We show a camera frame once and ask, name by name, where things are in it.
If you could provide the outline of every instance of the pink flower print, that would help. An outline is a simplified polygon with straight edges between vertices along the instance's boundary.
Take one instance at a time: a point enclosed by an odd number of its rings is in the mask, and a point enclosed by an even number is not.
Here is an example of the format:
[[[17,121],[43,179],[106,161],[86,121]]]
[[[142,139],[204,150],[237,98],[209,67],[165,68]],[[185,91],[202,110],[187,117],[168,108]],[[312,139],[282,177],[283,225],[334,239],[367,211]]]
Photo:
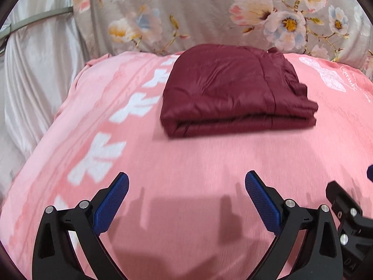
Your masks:
[[[262,25],[273,12],[273,1],[235,0],[229,12],[231,20],[237,25]]]
[[[368,52],[368,56],[364,64],[365,75],[370,78],[373,74],[373,54],[371,51]]]

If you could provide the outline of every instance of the yellow flower center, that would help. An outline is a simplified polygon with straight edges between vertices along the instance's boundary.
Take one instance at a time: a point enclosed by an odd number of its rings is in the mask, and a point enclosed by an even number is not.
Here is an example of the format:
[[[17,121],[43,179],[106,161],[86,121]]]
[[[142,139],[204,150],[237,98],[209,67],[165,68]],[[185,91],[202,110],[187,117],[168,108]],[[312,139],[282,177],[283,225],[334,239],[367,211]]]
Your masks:
[[[297,22],[294,19],[286,18],[282,20],[282,24],[290,32],[294,32],[297,29]]]
[[[334,26],[335,26],[336,29],[342,29],[342,27],[343,27],[341,21],[339,21],[339,20],[335,20]]]
[[[126,35],[125,29],[119,29],[116,26],[109,27],[109,34],[117,37],[124,37]]]

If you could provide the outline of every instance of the pink bedsheet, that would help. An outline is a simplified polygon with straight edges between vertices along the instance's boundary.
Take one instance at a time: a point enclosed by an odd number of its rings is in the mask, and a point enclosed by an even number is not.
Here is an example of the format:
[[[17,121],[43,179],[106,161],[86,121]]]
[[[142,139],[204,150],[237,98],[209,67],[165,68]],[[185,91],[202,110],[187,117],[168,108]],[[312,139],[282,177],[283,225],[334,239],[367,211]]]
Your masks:
[[[373,84],[345,65],[286,57],[319,105],[316,127],[184,140],[168,140],[159,121],[176,55],[91,61],[3,205],[0,239],[18,268],[31,279],[46,206],[91,199],[120,171],[130,189],[101,239],[130,280],[246,279],[273,239],[245,191],[252,169],[284,198],[314,208],[328,204],[325,187],[337,180],[371,217]]]

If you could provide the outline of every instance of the silver screw head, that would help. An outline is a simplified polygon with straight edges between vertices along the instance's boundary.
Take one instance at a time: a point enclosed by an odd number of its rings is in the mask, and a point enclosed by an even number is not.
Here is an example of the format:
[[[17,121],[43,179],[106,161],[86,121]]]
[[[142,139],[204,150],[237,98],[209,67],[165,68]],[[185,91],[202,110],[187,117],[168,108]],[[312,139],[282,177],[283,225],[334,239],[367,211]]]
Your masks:
[[[53,211],[53,207],[47,207],[45,209],[45,212],[48,214],[48,213],[51,213]]]
[[[346,245],[348,243],[348,236],[346,234],[342,234],[340,241],[342,245]]]
[[[80,208],[87,208],[90,203],[87,200],[83,200],[79,203]]]
[[[285,204],[286,204],[287,207],[294,207],[295,206],[295,202],[291,199],[286,200]]]
[[[355,217],[357,215],[357,210],[355,208],[350,209],[350,214],[352,217]]]
[[[321,209],[322,209],[324,212],[327,213],[327,212],[329,211],[329,206],[323,204],[323,205],[321,206]]]

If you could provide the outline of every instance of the maroon fabric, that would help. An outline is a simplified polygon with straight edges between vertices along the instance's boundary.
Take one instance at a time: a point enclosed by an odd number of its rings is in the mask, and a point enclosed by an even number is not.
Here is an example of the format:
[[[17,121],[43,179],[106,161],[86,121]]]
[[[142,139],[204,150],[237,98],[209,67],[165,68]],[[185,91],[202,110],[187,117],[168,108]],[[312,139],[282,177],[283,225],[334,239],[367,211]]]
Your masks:
[[[293,65],[276,50],[202,44],[175,62],[160,120],[170,137],[314,126]]]

